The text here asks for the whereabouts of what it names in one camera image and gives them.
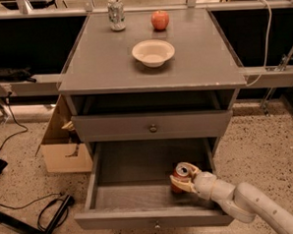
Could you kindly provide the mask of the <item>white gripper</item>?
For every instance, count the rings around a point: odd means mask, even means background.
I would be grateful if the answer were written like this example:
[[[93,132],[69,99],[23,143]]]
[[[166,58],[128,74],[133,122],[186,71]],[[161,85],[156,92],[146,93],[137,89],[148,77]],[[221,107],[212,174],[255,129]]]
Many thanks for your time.
[[[201,172],[201,169],[189,162],[178,163],[178,174],[180,178],[170,176],[172,185],[187,193],[197,193],[204,200],[223,200],[225,198],[226,186],[214,174]]]

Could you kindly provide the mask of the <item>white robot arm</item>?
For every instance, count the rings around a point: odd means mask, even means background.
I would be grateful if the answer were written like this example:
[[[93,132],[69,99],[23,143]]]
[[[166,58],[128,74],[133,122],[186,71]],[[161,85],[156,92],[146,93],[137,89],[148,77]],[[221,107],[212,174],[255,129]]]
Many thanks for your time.
[[[226,214],[244,223],[258,216],[277,234],[293,234],[293,215],[249,183],[230,184],[188,162],[176,165],[170,182],[174,189],[216,202]]]

